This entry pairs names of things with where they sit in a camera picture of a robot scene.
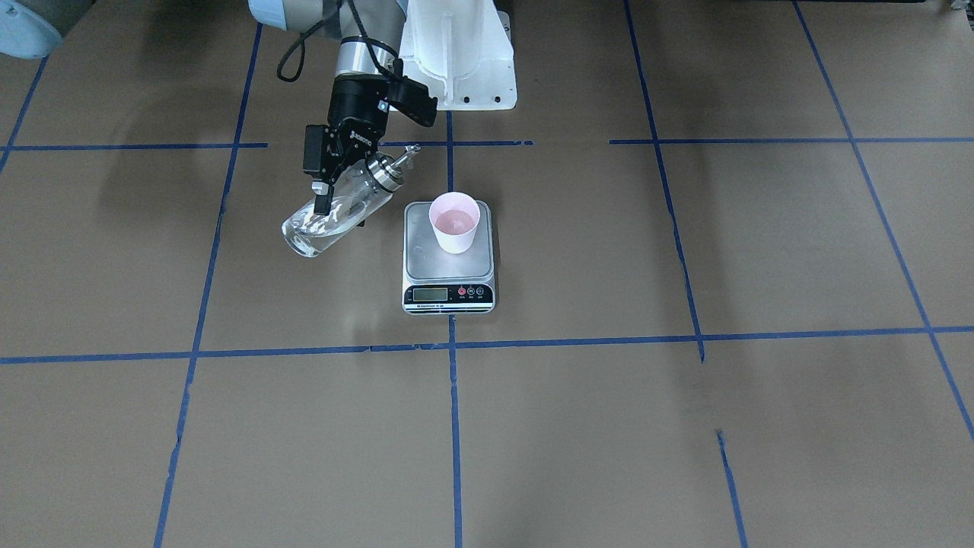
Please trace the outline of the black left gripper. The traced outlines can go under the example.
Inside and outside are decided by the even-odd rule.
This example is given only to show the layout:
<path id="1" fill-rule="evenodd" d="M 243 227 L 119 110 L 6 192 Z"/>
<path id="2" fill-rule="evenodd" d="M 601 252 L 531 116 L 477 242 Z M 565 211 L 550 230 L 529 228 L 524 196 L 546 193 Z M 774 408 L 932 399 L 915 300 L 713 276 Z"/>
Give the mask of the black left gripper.
<path id="1" fill-rule="evenodd" d="M 303 172 L 312 177 L 314 215 L 331 213 L 334 181 L 356 161 L 375 152 L 385 135 L 387 78 L 372 74 L 339 76 L 332 84 L 326 125 L 307 125 L 304 132 Z M 362 228 L 376 211 L 360 205 L 352 227 Z"/>

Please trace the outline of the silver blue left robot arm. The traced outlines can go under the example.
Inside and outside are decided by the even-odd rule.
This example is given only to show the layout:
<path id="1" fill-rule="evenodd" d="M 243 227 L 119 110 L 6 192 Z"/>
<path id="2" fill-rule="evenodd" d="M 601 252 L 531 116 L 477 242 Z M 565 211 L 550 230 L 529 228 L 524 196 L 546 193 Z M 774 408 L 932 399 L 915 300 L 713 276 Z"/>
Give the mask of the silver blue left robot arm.
<path id="1" fill-rule="evenodd" d="M 303 171 L 312 177 L 312 213 L 329 215 L 338 179 L 375 153 L 386 134 L 392 90 L 403 79 L 396 68 L 406 21 L 406 1 L 250 1 L 261 24 L 298 34 L 277 65 L 278 80 L 297 81 L 306 42 L 326 36 L 338 42 L 327 121 L 305 131 Z"/>

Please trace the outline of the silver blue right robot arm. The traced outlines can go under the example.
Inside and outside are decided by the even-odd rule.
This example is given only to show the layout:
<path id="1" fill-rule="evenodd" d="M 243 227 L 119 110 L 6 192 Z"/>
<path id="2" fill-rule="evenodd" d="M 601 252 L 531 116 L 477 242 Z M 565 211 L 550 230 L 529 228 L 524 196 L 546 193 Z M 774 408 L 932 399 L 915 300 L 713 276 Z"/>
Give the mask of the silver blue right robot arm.
<path id="1" fill-rule="evenodd" d="M 1 52 L 41 59 L 62 45 L 94 1 L 2 1 Z"/>

